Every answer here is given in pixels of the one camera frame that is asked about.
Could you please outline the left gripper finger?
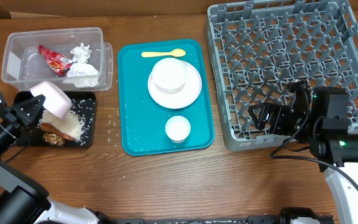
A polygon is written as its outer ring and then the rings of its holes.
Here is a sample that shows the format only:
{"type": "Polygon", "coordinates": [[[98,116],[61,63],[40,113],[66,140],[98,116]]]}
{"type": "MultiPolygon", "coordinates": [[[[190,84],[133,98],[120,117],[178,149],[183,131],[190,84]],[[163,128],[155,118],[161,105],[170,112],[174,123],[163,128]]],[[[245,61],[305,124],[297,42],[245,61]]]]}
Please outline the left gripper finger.
{"type": "Polygon", "coordinates": [[[42,146],[42,130],[40,129],[40,118],[34,121],[28,132],[25,132],[17,140],[18,146],[42,146]]]}
{"type": "Polygon", "coordinates": [[[25,126],[37,124],[44,111],[45,97],[43,95],[17,94],[12,109],[25,126]]]}

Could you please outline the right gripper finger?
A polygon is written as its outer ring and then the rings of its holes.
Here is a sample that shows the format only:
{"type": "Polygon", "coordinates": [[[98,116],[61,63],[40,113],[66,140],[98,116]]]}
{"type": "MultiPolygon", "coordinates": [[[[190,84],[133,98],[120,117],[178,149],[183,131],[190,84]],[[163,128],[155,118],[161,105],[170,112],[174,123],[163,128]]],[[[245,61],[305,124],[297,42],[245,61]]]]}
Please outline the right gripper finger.
{"type": "Polygon", "coordinates": [[[253,120],[269,120],[273,115],[290,114],[291,108],[277,103],[264,102],[249,106],[248,112],[253,120]]]}
{"type": "Polygon", "coordinates": [[[257,129],[264,129],[267,123],[270,125],[270,131],[275,129],[274,104],[257,104],[254,105],[252,111],[254,113],[254,124],[257,129]]]}

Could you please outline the brown food scrap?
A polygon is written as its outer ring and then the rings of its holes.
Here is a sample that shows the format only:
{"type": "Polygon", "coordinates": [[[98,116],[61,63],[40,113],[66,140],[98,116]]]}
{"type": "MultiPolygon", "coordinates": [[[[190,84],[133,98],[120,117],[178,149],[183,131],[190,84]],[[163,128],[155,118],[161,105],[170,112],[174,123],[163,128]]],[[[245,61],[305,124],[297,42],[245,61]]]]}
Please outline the brown food scrap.
{"type": "Polygon", "coordinates": [[[54,133],[45,133],[42,137],[43,140],[50,145],[63,146],[65,144],[65,140],[54,133]]]}

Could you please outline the white rice pile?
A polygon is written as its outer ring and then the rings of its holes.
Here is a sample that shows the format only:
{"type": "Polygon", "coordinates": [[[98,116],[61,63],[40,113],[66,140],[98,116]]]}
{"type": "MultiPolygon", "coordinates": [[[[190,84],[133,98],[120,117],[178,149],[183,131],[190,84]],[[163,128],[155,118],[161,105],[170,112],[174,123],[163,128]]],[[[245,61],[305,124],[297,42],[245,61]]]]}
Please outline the white rice pile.
{"type": "Polygon", "coordinates": [[[90,143],[93,135],[95,100],[72,99],[72,107],[65,118],[58,118],[44,109],[41,123],[49,123],[59,131],[73,137],[80,146],[90,143]]]}

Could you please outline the red snack wrapper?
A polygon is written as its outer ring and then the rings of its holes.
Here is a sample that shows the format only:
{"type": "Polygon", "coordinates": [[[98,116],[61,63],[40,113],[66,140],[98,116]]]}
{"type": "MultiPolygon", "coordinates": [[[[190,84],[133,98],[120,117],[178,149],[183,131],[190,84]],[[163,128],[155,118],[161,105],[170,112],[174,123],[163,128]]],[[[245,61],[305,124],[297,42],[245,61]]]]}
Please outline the red snack wrapper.
{"type": "Polygon", "coordinates": [[[43,45],[39,45],[37,48],[48,66],[59,76],[64,76],[71,69],[73,62],[68,57],[52,51],[43,45]]]}

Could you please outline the white napkin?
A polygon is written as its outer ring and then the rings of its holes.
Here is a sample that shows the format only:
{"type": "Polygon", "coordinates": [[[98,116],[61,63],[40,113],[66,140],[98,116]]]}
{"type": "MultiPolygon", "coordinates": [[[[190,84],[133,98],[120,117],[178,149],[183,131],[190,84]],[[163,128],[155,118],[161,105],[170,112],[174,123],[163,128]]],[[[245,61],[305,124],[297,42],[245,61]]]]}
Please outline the white napkin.
{"type": "Polygon", "coordinates": [[[73,64],[66,74],[64,84],[74,84],[77,88],[91,88],[99,84],[99,70],[88,63],[91,52],[90,46],[84,43],[70,51],[73,64]]]}

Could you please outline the large white plate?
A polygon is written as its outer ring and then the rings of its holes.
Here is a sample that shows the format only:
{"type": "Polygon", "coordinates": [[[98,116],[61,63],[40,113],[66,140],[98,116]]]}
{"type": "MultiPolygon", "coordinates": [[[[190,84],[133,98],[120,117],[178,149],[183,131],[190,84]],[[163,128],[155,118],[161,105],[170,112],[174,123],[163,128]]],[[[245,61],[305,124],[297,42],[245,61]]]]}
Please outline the large white plate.
{"type": "Polygon", "coordinates": [[[160,106],[168,109],[181,109],[191,105],[200,95],[202,89],[201,75],[190,63],[185,62],[187,80],[179,91],[168,92],[156,86],[149,75],[147,88],[152,99],[160,106]]]}

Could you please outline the white plastic cup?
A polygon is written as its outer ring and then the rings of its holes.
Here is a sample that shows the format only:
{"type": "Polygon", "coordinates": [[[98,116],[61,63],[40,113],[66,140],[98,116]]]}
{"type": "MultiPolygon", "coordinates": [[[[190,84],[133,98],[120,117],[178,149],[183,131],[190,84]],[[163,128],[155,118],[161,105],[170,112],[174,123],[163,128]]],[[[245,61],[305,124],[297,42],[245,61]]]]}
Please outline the white plastic cup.
{"type": "Polygon", "coordinates": [[[165,133],[174,143],[182,143],[190,135],[191,124],[184,116],[173,116],[165,125],[165,133]]]}

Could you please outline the small white bowl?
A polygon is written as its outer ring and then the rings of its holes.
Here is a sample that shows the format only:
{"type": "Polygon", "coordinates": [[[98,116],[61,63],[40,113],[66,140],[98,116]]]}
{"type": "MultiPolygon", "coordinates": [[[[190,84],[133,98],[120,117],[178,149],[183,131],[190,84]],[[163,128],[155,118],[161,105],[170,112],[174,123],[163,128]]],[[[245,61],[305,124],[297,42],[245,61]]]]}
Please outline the small white bowl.
{"type": "Polygon", "coordinates": [[[150,74],[156,86],[168,92],[181,90],[187,80],[185,64],[175,58],[159,60],[150,74]]]}

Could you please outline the yellow plastic spoon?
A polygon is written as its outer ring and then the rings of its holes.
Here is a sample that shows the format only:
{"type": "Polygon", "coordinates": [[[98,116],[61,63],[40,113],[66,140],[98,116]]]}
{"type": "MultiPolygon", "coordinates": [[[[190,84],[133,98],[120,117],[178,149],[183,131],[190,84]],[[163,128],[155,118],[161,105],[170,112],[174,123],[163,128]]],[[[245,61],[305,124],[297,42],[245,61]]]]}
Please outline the yellow plastic spoon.
{"type": "Polygon", "coordinates": [[[185,55],[186,55],[186,51],[183,49],[173,49],[170,52],[142,52],[141,53],[141,56],[143,58],[164,57],[164,56],[183,57],[185,55]]]}

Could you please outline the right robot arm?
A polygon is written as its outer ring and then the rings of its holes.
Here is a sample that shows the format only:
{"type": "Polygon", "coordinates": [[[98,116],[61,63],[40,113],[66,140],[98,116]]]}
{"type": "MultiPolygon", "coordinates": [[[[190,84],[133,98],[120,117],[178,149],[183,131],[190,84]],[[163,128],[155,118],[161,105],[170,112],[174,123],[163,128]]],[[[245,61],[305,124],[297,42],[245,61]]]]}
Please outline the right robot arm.
{"type": "Polygon", "coordinates": [[[292,105],[263,102],[248,112],[257,129],[286,136],[270,157],[315,162],[324,174],[341,223],[358,223],[358,134],[348,132],[345,89],[306,80],[287,85],[292,105]]]}

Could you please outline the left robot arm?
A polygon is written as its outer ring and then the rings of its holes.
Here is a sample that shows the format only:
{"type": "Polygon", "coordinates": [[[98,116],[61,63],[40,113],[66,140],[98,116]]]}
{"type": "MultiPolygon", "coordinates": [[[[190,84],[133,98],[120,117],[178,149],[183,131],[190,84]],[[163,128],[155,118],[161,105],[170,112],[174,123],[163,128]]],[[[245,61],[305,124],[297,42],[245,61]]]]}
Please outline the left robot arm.
{"type": "Polygon", "coordinates": [[[74,208],[50,199],[42,185],[1,160],[21,136],[32,134],[44,101],[45,97],[39,95],[8,106],[0,92],[0,224],[113,223],[113,219],[99,211],[74,208]]]}

